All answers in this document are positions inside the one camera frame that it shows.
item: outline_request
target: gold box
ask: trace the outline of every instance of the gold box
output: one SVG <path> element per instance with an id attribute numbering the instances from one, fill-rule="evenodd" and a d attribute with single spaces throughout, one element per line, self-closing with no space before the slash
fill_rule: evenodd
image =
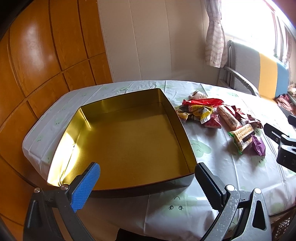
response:
<path id="1" fill-rule="evenodd" d="M 91 162 L 101 167 L 92 196 L 138 196 L 188 186 L 196 159 L 161 89 L 81 106 L 55 151 L 47 182 L 70 184 Z"/>

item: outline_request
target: purple snack package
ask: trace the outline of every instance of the purple snack package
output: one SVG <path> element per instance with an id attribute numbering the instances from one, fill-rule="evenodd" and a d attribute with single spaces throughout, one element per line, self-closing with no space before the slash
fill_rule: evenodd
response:
<path id="1" fill-rule="evenodd" d="M 265 155 L 265 144 L 260 137 L 252 135 L 252 147 L 259 156 Z"/>

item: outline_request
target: blue gripper pad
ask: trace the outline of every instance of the blue gripper pad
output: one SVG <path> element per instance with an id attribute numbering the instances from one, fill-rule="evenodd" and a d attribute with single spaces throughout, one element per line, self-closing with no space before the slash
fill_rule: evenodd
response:
<path id="1" fill-rule="evenodd" d="M 94 185 L 100 177 L 100 172 L 100 165 L 95 163 L 72 193 L 71 206 L 74 212 L 83 208 Z"/>

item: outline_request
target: table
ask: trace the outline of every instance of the table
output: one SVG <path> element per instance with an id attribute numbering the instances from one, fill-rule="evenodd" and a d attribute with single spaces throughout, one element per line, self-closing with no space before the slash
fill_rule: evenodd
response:
<path id="1" fill-rule="evenodd" d="M 296 137 L 285 115 L 271 101 L 194 82 L 132 81 L 87 87 L 61 97 L 25 137 L 25 156 L 46 179 L 58 141 L 81 105 L 150 88 L 162 89 L 173 106 L 180 105 L 190 93 L 199 90 L 209 97 L 220 98 L 226 104 L 235 104 L 243 111 L 250 111 L 262 124 L 268 122 L 290 137 Z M 265 158 L 257 156 L 251 149 L 239 155 L 223 121 L 222 129 L 205 128 L 192 121 L 185 123 L 184 128 L 197 161 L 204 162 L 225 184 L 232 184 L 239 190 L 251 191 L 259 187 L 264 194 L 269 215 L 295 205 L 296 173 L 276 163 L 277 145 L 266 137 L 262 130 L 257 129 L 256 134 L 262 137 L 266 145 Z M 211 209 L 201 187 L 194 179 L 187 188 L 149 196 L 90 198 L 78 214 L 94 237 L 103 235 L 106 240 L 114 240 L 114 237 L 106 233 L 105 229 L 113 230 L 115 227 L 165 240 L 198 240 L 212 224 L 217 211 Z M 238 222 L 238 217 L 239 213 L 236 214 L 230 230 Z"/>

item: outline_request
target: metal screw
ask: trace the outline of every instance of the metal screw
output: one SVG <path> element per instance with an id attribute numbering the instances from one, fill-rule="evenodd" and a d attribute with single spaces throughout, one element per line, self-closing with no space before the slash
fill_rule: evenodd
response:
<path id="1" fill-rule="evenodd" d="M 68 184 L 61 185 L 61 189 L 63 191 L 66 191 L 68 188 L 69 188 L 69 185 Z"/>
<path id="2" fill-rule="evenodd" d="M 235 189 L 233 185 L 227 185 L 226 188 L 228 191 L 234 191 Z"/>
<path id="3" fill-rule="evenodd" d="M 34 189 L 34 193 L 39 193 L 40 192 L 40 188 L 35 188 Z"/>
<path id="4" fill-rule="evenodd" d="M 255 193 L 260 194 L 261 193 L 261 189 L 260 188 L 255 188 Z"/>

